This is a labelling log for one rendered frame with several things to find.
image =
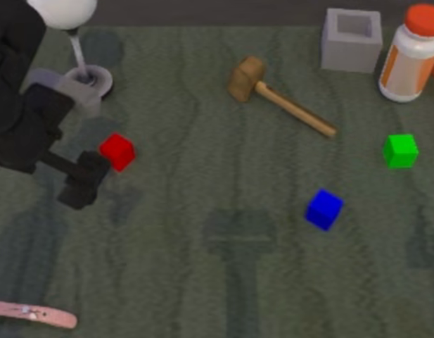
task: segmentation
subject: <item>white bottle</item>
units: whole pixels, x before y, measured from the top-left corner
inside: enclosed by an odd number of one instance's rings
[[[393,38],[379,78],[379,89],[395,102],[420,96],[434,67],[434,5],[409,7]]]

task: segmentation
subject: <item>mallet head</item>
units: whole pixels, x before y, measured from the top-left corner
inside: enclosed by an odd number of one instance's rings
[[[228,92],[237,101],[246,102],[256,83],[263,79],[265,70],[265,65],[260,59],[254,56],[244,58],[238,67],[232,70]]]

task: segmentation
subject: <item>green cube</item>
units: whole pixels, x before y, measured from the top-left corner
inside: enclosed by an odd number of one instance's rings
[[[389,168],[411,168],[419,154],[411,134],[390,135],[385,141],[383,155]]]

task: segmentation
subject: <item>wooden mallet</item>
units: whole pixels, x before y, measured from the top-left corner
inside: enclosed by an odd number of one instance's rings
[[[313,112],[292,102],[290,99],[275,92],[262,81],[265,74],[264,63],[254,57],[244,58],[237,68],[234,68],[229,79],[228,91],[240,102],[247,102],[253,89],[270,101],[288,111],[291,115],[299,118],[304,123],[318,130],[327,137],[333,137],[337,129]]]

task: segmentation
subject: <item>lamp base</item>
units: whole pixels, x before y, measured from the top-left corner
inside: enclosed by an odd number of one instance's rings
[[[65,76],[71,80],[81,82],[84,85],[89,85],[94,88],[99,96],[104,99],[113,88],[113,77],[110,72],[100,67],[99,65],[86,65],[87,72],[90,75],[89,79],[83,79],[79,68],[73,68]]]

